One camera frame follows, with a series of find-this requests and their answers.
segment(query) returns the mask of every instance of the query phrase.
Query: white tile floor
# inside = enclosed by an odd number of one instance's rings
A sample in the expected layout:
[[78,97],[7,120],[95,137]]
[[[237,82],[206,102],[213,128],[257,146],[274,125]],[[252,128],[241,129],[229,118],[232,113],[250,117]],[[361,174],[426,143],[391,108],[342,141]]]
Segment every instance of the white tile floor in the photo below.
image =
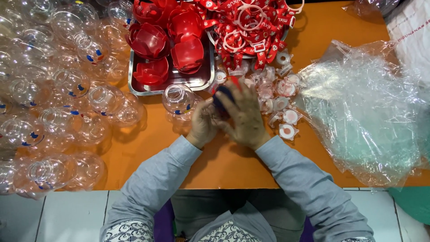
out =
[[[386,191],[345,188],[369,219],[377,242],[430,242],[422,223],[396,206]],[[96,242],[119,191],[52,192],[34,201],[0,196],[1,242]]]

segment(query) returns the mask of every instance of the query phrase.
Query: orange table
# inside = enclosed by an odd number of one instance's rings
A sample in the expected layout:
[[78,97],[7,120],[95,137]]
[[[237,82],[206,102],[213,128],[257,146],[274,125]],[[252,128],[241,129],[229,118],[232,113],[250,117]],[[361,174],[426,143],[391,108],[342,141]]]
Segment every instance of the orange table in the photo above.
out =
[[[292,64],[295,72],[309,65],[311,60],[321,57],[332,39],[354,47],[377,40],[389,40],[382,18],[366,22],[348,15],[341,8],[348,3],[310,3],[304,6],[303,12],[297,16],[295,28],[289,31],[286,39],[289,53],[294,54]],[[208,97],[207,93],[199,94]],[[112,146],[102,156],[108,167],[108,175],[96,189],[119,189],[141,162],[169,146],[179,136],[180,130],[172,127],[165,119],[161,95],[140,98],[147,109],[147,126],[114,131]],[[332,174],[339,186],[364,186],[349,172],[342,174],[335,167],[307,122],[301,121],[297,128],[299,134],[288,145]],[[269,127],[267,131],[276,134]],[[420,177],[409,178],[406,185],[430,186],[430,171],[423,171]],[[220,133],[206,145],[181,188],[250,189],[278,188],[278,185],[252,150],[230,142]]]

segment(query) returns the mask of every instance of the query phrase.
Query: plastic bag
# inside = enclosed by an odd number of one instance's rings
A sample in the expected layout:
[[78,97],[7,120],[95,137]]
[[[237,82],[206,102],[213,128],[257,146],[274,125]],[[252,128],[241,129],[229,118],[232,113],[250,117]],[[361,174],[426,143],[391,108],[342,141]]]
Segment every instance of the plastic bag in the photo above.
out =
[[333,40],[299,72],[294,104],[338,169],[368,186],[402,186],[421,166],[416,120],[426,102],[418,96],[419,77],[389,61],[393,48],[391,42],[352,48]]
[[352,4],[343,7],[347,12],[351,11],[362,18],[374,16],[381,12],[387,16],[397,5],[400,0],[355,0]]

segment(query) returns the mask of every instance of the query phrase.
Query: metal tray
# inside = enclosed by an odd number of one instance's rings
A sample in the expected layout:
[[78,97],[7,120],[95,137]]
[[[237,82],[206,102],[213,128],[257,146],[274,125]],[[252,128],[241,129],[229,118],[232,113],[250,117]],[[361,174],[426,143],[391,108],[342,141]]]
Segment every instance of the metal tray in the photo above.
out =
[[215,61],[214,61],[214,47],[209,41],[207,35],[202,36],[202,45],[204,48],[203,63],[198,72],[194,74],[180,73],[173,67],[172,58],[169,55],[167,61],[169,62],[169,76],[165,83],[159,86],[142,85],[136,78],[133,77],[133,72],[136,71],[138,63],[145,63],[146,59],[130,52],[130,65],[129,65],[129,89],[130,92],[137,96],[148,96],[162,94],[164,90],[171,84],[184,84],[190,87],[193,91],[200,91],[209,87],[215,77]]

